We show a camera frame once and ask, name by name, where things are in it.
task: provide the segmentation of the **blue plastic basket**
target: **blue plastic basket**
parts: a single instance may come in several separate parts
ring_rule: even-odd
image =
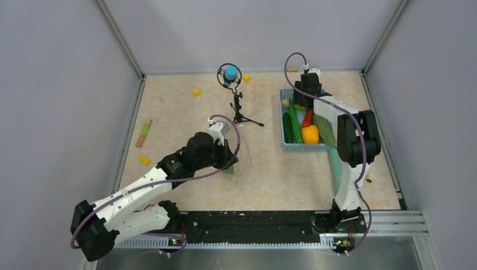
[[[282,130],[282,142],[283,142],[283,150],[284,151],[306,151],[306,152],[311,152],[311,151],[328,151],[331,147],[327,145],[326,143],[323,142],[323,140],[320,138],[318,143],[286,143],[285,142],[285,134],[283,130],[283,114],[288,113],[288,109],[282,108],[281,101],[283,98],[287,97],[290,99],[290,106],[291,102],[293,100],[293,89],[291,88],[281,88],[280,89],[280,96],[278,97],[278,105],[280,106],[280,123],[281,123],[281,130]],[[304,112],[302,111],[296,111],[297,114],[303,114]]]

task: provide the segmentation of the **yellow sponge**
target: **yellow sponge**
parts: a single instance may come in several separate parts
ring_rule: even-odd
[[[139,156],[139,161],[142,162],[144,165],[149,165],[149,162],[151,162],[150,159],[148,159],[146,156]]]

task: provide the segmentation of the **dark green cucumber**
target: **dark green cucumber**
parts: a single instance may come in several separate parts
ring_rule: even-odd
[[[295,142],[303,143],[302,137],[302,126],[300,122],[298,122],[298,118],[296,117],[296,109],[295,106],[290,106],[288,108],[290,111],[290,118],[291,118],[291,126],[293,127],[293,134],[295,135]]]
[[[288,112],[283,114],[283,135],[286,143],[293,143],[293,127]]]

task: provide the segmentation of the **yellow bell pepper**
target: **yellow bell pepper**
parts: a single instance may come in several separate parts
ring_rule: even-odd
[[[318,143],[318,128],[315,125],[302,128],[301,136],[305,143]]]

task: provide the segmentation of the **gray floor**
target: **gray floor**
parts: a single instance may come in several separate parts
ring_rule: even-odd
[[[370,237],[350,257],[328,250],[185,250],[172,256],[141,249],[115,249],[98,269],[421,269],[411,237]]]

